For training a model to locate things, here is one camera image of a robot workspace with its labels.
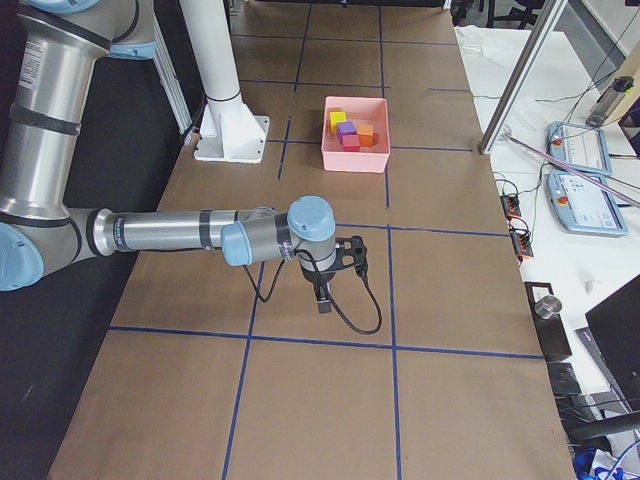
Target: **black chair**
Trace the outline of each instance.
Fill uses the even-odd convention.
[[[538,18],[538,15],[533,13],[534,10],[540,10],[544,5],[544,0],[515,0],[515,2],[524,7],[516,8],[513,7],[509,12],[509,15],[503,15],[500,17],[495,16],[496,10],[496,0],[489,0],[489,10],[487,12],[487,28],[493,28],[493,22],[514,22],[519,21],[520,25],[518,25],[518,29],[522,30],[527,24],[533,25]],[[480,0],[480,8],[482,11],[484,9],[484,0]]]

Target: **purple block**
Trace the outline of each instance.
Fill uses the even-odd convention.
[[[338,141],[342,145],[342,137],[345,135],[355,135],[356,126],[351,121],[342,122],[338,124]]]

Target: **red block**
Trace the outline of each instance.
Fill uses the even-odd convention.
[[[342,149],[345,152],[359,152],[360,138],[358,135],[344,135],[342,137]]]

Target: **yellow block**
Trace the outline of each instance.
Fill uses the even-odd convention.
[[[338,124],[347,121],[347,114],[342,111],[329,112],[329,123],[331,124],[331,133],[336,134]]]

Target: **metal pole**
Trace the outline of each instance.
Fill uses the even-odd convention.
[[[603,435],[627,432],[640,426],[640,412],[627,413],[618,417],[586,423],[570,429],[567,433],[576,440],[588,440]]]
[[[491,117],[487,131],[480,142],[480,151],[483,154],[491,152],[493,145],[500,136],[513,106],[516,104],[522,85],[524,84],[533,64],[544,45],[545,40],[553,31],[558,19],[564,10],[567,0],[547,0],[536,21],[535,27],[529,39],[522,49],[520,58],[516,63],[513,73],[507,82],[507,86],[500,97],[496,111]]]
[[[598,182],[597,180],[594,180],[593,178],[591,178],[589,175],[587,175],[586,173],[583,173],[579,170],[576,170],[575,168],[573,168],[570,164],[568,164],[567,162],[563,162],[562,160],[558,160],[555,157],[552,157],[551,155],[541,152],[540,150],[537,150],[529,145],[527,145],[526,143],[518,140],[517,138],[513,138],[511,135],[509,134],[505,134],[504,137],[509,140],[510,142],[513,142],[514,144],[518,145],[519,147],[524,148],[525,150],[534,153],[536,155],[539,155],[540,157],[544,158],[546,161],[548,161],[549,163],[551,163],[552,165],[555,165],[558,168],[561,168],[562,170],[565,170],[573,175],[576,175],[577,177],[582,178],[583,180],[592,183],[593,185],[595,185],[596,187],[598,187],[600,190],[610,193],[611,195],[613,195],[614,197],[619,198],[620,200],[624,200],[625,202],[627,202],[629,205],[633,205],[634,207],[640,208],[640,202],[638,202],[637,200],[634,200],[631,197],[628,197],[627,195],[625,195],[622,192],[619,192],[618,190],[615,190],[614,188],[609,187],[608,185],[605,185],[603,183]]]

